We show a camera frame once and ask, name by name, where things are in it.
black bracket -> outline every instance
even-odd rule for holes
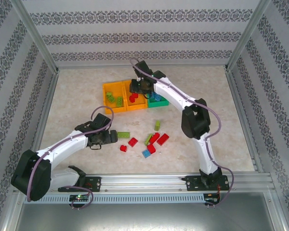
[[[92,192],[99,192],[101,189],[101,179],[100,177],[85,177],[84,184],[81,186],[82,188],[90,189]],[[71,188],[58,188],[58,192],[60,193],[75,193],[75,192],[86,192],[81,189],[71,189]]]
[[[86,173],[81,169],[75,166],[69,166],[69,168],[76,171],[79,175],[78,181],[74,186],[90,189],[92,192],[99,192],[101,188],[101,178],[100,177],[87,177]],[[86,192],[81,189],[72,189],[72,188],[58,188],[58,192],[67,193],[67,192]]]
[[[182,178],[186,181],[187,191],[217,191],[218,186],[220,186],[220,191],[229,190],[228,177],[222,175],[214,184],[211,184],[209,187],[205,186],[201,180],[201,176],[186,176]]]

toy block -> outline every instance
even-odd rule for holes
[[[155,92],[152,92],[150,95],[150,99],[154,99],[155,98]]]
[[[156,151],[156,149],[155,149],[155,147],[153,146],[153,144],[149,144],[146,148],[149,150],[149,152],[150,152],[151,154],[153,154],[153,153]]]
[[[129,141],[129,145],[131,147],[135,146],[135,144],[138,142],[138,140],[136,140],[135,138],[131,138],[131,140]]]
[[[155,94],[154,99],[155,99],[155,101],[159,102],[161,100],[161,97],[160,97],[160,95]]]
[[[118,138],[129,138],[130,132],[129,131],[117,131]]]
[[[126,152],[127,151],[127,146],[121,145],[120,150],[123,151],[123,152]]]
[[[114,102],[116,101],[115,97],[113,97],[112,95],[109,96],[107,99],[108,99],[111,103],[114,103]]]
[[[138,94],[137,93],[132,93],[131,94],[133,98],[137,99],[138,98]]]
[[[151,153],[148,150],[144,150],[143,151],[143,155],[145,158],[149,157],[151,155]]]
[[[129,99],[130,99],[130,102],[131,102],[131,103],[134,103],[134,102],[135,102],[135,98],[134,98],[132,95],[129,97]]]
[[[151,137],[151,139],[149,141],[150,144],[153,144],[155,141],[157,141],[158,138],[159,138],[159,133],[157,132]]]
[[[117,97],[117,107],[122,107],[123,97],[119,96]]]
[[[168,139],[169,139],[169,136],[165,133],[164,135],[162,135],[162,136],[158,139],[157,143],[158,143],[160,146],[162,146]]]
[[[145,140],[145,142],[144,142],[144,143],[145,143],[145,146],[148,145],[148,143],[149,143],[149,141],[150,141],[152,135],[153,135],[153,134],[149,134],[148,138],[146,138],[146,140]]]
[[[158,121],[156,121],[156,123],[155,123],[154,130],[155,130],[155,131],[159,131],[159,128],[160,128],[160,121],[158,120]]]

wire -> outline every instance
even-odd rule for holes
[[[168,84],[168,83],[166,83],[166,82],[164,82],[164,81],[162,81],[162,80],[160,80],[160,79],[158,79],[158,78],[155,78],[154,76],[151,76],[151,75],[147,74],[146,72],[144,72],[143,70],[139,69],[135,64],[132,63],[132,60],[136,60],[137,62],[139,62],[139,61],[138,61],[138,59],[136,59],[136,58],[133,58],[133,57],[130,58],[130,63],[131,63],[131,65],[132,65],[137,71],[139,71],[140,73],[144,74],[145,76],[148,76],[148,77],[151,78],[151,79],[156,80],[157,82],[160,82],[160,83],[166,85],[167,87],[171,88],[171,89],[174,90],[176,93],[178,93],[183,99],[186,100],[186,102],[190,102],[190,103],[193,103],[193,104],[195,104],[195,105],[197,105],[197,106],[199,106],[199,107],[202,107],[202,108],[208,110],[209,112],[211,112],[211,113],[216,117],[216,119],[217,119],[217,121],[218,121],[218,128],[217,128],[217,130],[216,130],[214,133],[210,134],[209,136],[207,136],[207,137],[205,138],[206,149],[207,149],[208,156],[209,156],[210,160],[211,160],[217,167],[220,167],[220,168],[222,168],[222,169],[225,169],[225,170],[229,171],[230,174],[231,174],[231,177],[232,177],[231,185],[229,186],[228,192],[226,193],[226,195],[225,195],[225,197],[223,198],[223,200],[221,200],[221,201],[217,204],[217,205],[219,206],[219,205],[228,197],[228,195],[229,195],[229,193],[230,193],[230,191],[231,191],[231,189],[232,189],[232,187],[233,187],[234,181],[235,181],[235,176],[234,176],[233,172],[232,172],[229,168],[223,167],[223,166],[217,164],[217,163],[213,160],[213,158],[212,158],[212,156],[211,156],[211,153],[210,153],[210,150],[209,150],[208,139],[209,139],[210,137],[215,136],[217,133],[220,132],[220,130],[221,130],[221,128],[222,128],[221,119],[220,119],[219,116],[218,116],[212,109],[210,109],[209,107],[207,107],[207,106],[205,106],[205,105],[203,105],[203,104],[200,104],[200,103],[197,103],[197,102],[195,102],[195,101],[192,101],[192,100],[188,99],[185,95],[183,95],[180,91],[178,91],[176,88],[174,88],[171,84]]]
[[[86,190],[86,191],[88,192],[88,194],[87,194],[88,196],[91,194],[91,199],[90,199],[90,201],[89,201],[88,203],[86,203],[85,205],[83,205],[82,207],[79,207],[79,208],[74,207],[74,202],[77,201],[77,200],[73,200],[73,201],[72,201],[72,204],[71,204],[72,209],[76,209],[76,210],[83,209],[83,208],[89,206],[89,205],[92,203],[92,201],[93,201],[93,192],[92,192],[90,189],[82,188],[82,187],[77,187],[77,186],[64,186],[64,188],[82,189],[82,190]]]
[[[72,136],[72,137],[69,137],[69,138],[66,138],[60,142],[58,142],[56,145],[54,145],[53,147],[51,147],[47,152],[45,152],[36,162],[36,164],[34,165],[33,169],[32,169],[32,172],[31,172],[31,175],[30,175],[30,178],[29,178],[29,183],[28,183],[28,188],[27,188],[27,201],[30,202],[31,199],[30,199],[30,193],[31,193],[31,187],[32,187],[32,181],[33,181],[33,177],[34,177],[34,174],[40,164],[40,162],[45,158],[45,156],[49,155],[50,152],[52,152],[55,148],[57,148],[58,146],[60,146],[61,144],[73,139],[73,138],[76,138],[76,137],[79,137],[79,136],[84,136],[84,135],[87,135],[87,134],[92,134],[92,133],[97,133],[99,131],[102,131],[104,129],[106,129],[108,126],[110,127],[111,126],[111,123],[114,119],[114,111],[112,110],[112,108],[108,107],[108,106],[99,106],[97,107],[91,114],[91,120],[93,118],[93,114],[100,108],[108,108],[110,111],[111,111],[111,119],[109,121],[109,123],[107,125],[105,125],[104,127],[102,128],[99,128],[97,130],[94,130],[94,131],[88,131],[88,132],[84,132],[84,133],[80,133],[80,134],[77,134],[75,136]]]

enclosure wall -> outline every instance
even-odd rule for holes
[[[289,1],[269,4],[231,72],[289,223]]]
[[[8,0],[0,0],[0,218],[20,154],[34,141],[53,74]]]
[[[26,0],[59,67],[226,64],[259,0]]]

teal tray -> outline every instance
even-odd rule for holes
[[[169,101],[162,96],[160,101],[155,101],[155,99],[148,99],[148,107],[162,107],[167,105],[169,105]]]

